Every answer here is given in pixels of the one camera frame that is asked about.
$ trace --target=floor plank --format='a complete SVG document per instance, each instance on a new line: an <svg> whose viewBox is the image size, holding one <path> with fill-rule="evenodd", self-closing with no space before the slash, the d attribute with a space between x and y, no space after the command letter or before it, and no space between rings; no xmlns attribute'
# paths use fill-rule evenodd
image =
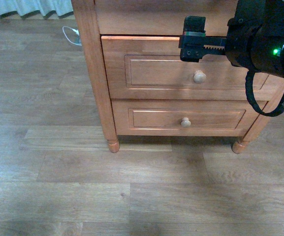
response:
<svg viewBox="0 0 284 236"><path fill-rule="evenodd" d="M0 72L0 88L48 88L58 87L62 81L62 76L49 74L25 74L11 73L7 76Z"/></svg>
<svg viewBox="0 0 284 236"><path fill-rule="evenodd" d="M74 41L77 37L75 33L70 34L68 36L71 41ZM25 50L27 51L33 51L33 52L38 51L38 52L44 52L44 53L52 52L52 54L57 53L57 51L64 51L66 53L72 52L72 54L73 53L75 54L75 52L78 52L78 54L80 55L80 58L83 54L82 49L83 48L80 46L70 44L68 40L65 39L62 31L57 32L57 34L55 34L55 37L51 38L51 40L30 42L27 44L25 48Z"/></svg>
<svg viewBox="0 0 284 236"><path fill-rule="evenodd" d="M31 20L31 21L18 21L18 20L0 20L0 32L3 33L18 33L18 34L50 34L57 33L62 35L62 24L76 28L75 20L57 21L44 21L44 20Z"/></svg>
<svg viewBox="0 0 284 236"><path fill-rule="evenodd" d="M82 236L284 236L282 225L84 223Z"/></svg>
<svg viewBox="0 0 284 236"><path fill-rule="evenodd" d="M0 222L0 236L81 236L83 223Z"/></svg>
<svg viewBox="0 0 284 236"><path fill-rule="evenodd" d="M0 221L127 222L129 184L0 182Z"/></svg>
<svg viewBox="0 0 284 236"><path fill-rule="evenodd" d="M25 73L49 73L49 74L73 74L74 76L88 75L87 67L83 63L69 61L26 61L20 62L16 67L18 70L25 71Z"/></svg>
<svg viewBox="0 0 284 236"><path fill-rule="evenodd" d="M82 105L86 88L0 88L0 104L9 105Z"/></svg>
<svg viewBox="0 0 284 236"><path fill-rule="evenodd" d="M0 150L18 150L28 126L0 125Z"/></svg>
<svg viewBox="0 0 284 236"><path fill-rule="evenodd" d="M84 92L92 90L92 86L90 84L90 80L87 74L84 75L67 74L63 77L59 89L72 91L72 92L79 92L79 91Z"/></svg>
<svg viewBox="0 0 284 236"><path fill-rule="evenodd" d="M65 62L79 62L81 64L85 61L85 56L82 50L77 51L63 51L61 48L57 52L55 52L53 56L53 61L65 61Z"/></svg>
<svg viewBox="0 0 284 236"><path fill-rule="evenodd" d="M100 125L96 105L0 105L0 125Z"/></svg>
<svg viewBox="0 0 284 236"><path fill-rule="evenodd" d="M284 184L284 154L204 153L213 183Z"/></svg>
<svg viewBox="0 0 284 236"><path fill-rule="evenodd" d="M284 223L284 185L132 184L140 223Z"/></svg>
<svg viewBox="0 0 284 236"><path fill-rule="evenodd" d="M25 33L25 32L14 32L15 29L11 27L5 29L0 29L0 42L3 42L4 45L7 45L9 42L48 42L51 39L57 37L57 33L48 32L48 33Z"/></svg>
<svg viewBox="0 0 284 236"><path fill-rule="evenodd" d="M0 149L0 181L36 181L44 151Z"/></svg>
<svg viewBox="0 0 284 236"><path fill-rule="evenodd" d="M95 104L95 97L91 88L86 90L83 104Z"/></svg>
<svg viewBox="0 0 284 236"><path fill-rule="evenodd" d="M109 151L100 126L32 126L21 150Z"/></svg>
<svg viewBox="0 0 284 236"><path fill-rule="evenodd" d="M25 64L26 62L24 61L10 61L9 63L0 62L0 73L20 73Z"/></svg>
<svg viewBox="0 0 284 236"><path fill-rule="evenodd" d="M209 183L201 153L48 152L41 182Z"/></svg>
<svg viewBox="0 0 284 236"><path fill-rule="evenodd" d="M14 51L9 53L8 49L0 50L0 65L3 61L53 61L53 54L51 53L41 53L41 52L31 52L25 53L24 50Z"/></svg>
<svg viewBox="0 0 284 236"><path fill-rule="evenodd" d="M27 47L26 41L22 40L0 40L0 52L9 52L9 51L23 51Z"/></svg>
<svg viewBox="0 0 284 236"><path fill-rule="evenodd" d="M171 138L165 136L119 136L121 150L172 151Z"/></svg>

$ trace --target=drawer knob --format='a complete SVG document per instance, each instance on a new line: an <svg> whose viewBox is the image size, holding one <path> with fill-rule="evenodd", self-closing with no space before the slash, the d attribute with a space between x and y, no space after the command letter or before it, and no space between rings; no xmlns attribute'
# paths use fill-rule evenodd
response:
<svg viewBox="0 0 284 236"><path fill-rule="evenodd" d="M181 121L181 126L183 128L188 128L191 126L191 121L189 121L189 118L183 118Z"/></svg>
<svg viewBox="0 0 284 236"><path fill-rule="evenodd" d="M198 70L195 72L193 80L196 84L201 84L206 80L206 74L203 71Z"/></svg>

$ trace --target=wooden drawer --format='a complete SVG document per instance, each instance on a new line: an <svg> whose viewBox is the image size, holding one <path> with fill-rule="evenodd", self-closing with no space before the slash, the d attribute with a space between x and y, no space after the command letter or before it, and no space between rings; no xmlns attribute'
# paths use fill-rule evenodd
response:
<svg viewBox="0 0 284 236"><path fill-rule="evenodd" d="M246 100L247 69L233 67L226 56L207 55L199 63L179 59L177 37L103 36L111 98ZM207 78L193 78L203 71ZM277 83L258 73L258 100L270 100Z"/></svg>
<svg viewBox="0 0 284 236"><path fill-rule="evenodd" d="M186 16L205 16L207 35L226 36L237 0L95 0L101 34L181 35Z"/></svg>
<svg viewBox="0 0 284 236"><path fill-rule="evenodd" d="M113 100L112 106L119 135L243 136L258 116L244 101ZM183 118L190 127L181 126Z"/></svg>

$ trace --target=wooden nightstand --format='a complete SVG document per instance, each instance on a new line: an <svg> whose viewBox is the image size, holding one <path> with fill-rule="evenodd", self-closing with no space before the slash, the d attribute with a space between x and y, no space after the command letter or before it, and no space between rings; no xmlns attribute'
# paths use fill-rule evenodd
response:
<svg viewBox="0 0 284 236"><path fill-rule="evenodd" d="M184 18L205 16L226 36L237 0L72 0L99 116L111 152L117 135L234 136L240 153L268 123L248 104L246 69L225 56L179 60ZM257 74L255 96L272 110L284 79Z"/></svg>

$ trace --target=nightstand leg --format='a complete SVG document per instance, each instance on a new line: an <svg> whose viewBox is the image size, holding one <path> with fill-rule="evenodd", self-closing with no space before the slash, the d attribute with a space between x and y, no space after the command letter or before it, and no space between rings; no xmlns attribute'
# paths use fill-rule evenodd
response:
<svg viewBox="0 0 284 236"><path fill-rule="evenodd" d="M236 154L240 154L243 152L243 150L245 150L249 143L250 142L238 140L232 146L232 151Z"/></svg>
<svg viewBox="0 0 284 236"><path fill-rule="evenodd" d="M94 0L72 0L101 126L111 152L119 151Z"/></svg>
<svg viewBox="0 0 284 236"><path fill-rule="evenodd" d="M108 147L109 150L113 153L116 153L120 149L119 141L118 140L108 140Z"/></svg>

